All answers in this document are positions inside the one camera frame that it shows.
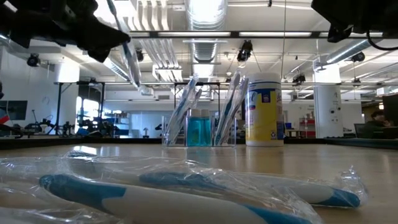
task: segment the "person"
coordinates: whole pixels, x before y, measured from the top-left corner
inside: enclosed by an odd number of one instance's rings
[[[363,128],[364,138],[383,138],[383,128],[391,127],[386,120],[383,111],[375,111],[372,114],[372,121],[368,121]]]

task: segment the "blue and white toothbrush handle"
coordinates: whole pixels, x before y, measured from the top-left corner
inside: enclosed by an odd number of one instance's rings
[[[65,200],[150,224],[311,224],[274,210],[166,190],[105,184],[69,175],[45,175],[41,187]]]

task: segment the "ceiling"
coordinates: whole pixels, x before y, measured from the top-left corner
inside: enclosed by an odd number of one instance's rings
[[[329,30],[329,23],[314,10],[310,9],[311,0],[273,0],[273,6],[267,7],[268,1],[243,1],[230,0],[226,16],[225,30],[256,30],[256,31],[324,31]],[[187,18],[182,0],[168,0],[168,23],[171,30],[187,30]],[[214,77],[220,82],[224,82],[227,72],[234,72],[238,67],[235,58],[244,39],[225,39],[227,43],[220,44],[215,65]],[[293,68],[302,64],[306,60],[314,60],[317,55],[327,55],[339,48],[347,45],[352,40],[344,40],[337,44],[331,44],[326,39],[252,39],[254,52],[248,60],[244,70],[247,73],[256,72],[275,72],[281,74],[288,81],[296,73],[289,73]],[[136,48],[141,47],[138,40],[132,41]],[[383,40],[379,43],[383,47],[395,47],[398,40]],[[58,47],[50,42],[33,40],[33,47]],[[174,39],[173,46],[178,63],[182,67],[182,76],[187,79],[192,74],[192,58],[189,44],[184,44],[183,39]],[[82,65],[84,71],[82,76],[95,77],[98,81],[120,82],[123,81],[103,64],[94,61],[89,56],[75,46],[67,46],[63,49],[66,53],[73,55],[74,59]],[[153,62],[143,50],[144,61],[139,66],[142,72],[142,82],[155,82],[152,76]],[[352,81],[357,77],[369,72],[379,70],[398,61],[398,51],[382,52],[372,47],[364,51],[366,60],[357,63],[357,68],[353,69],[351,62],[340,62],[341,80],[343,82]],[[114,49],[111,54],[115,58],[120,58],[120,51]],[[62,58],[49,58],[49,61],[59,63]],[[308,82],[312,81],[311,70],[305,72]],[[397,77],[397,71],[380,76],[373,76],[363,82],[383,82],[387,80],[393,82]],[[109,87],[110,90],[133,90],[131,86]],[[364,89],[373,90],[375,87],[369,86]]]

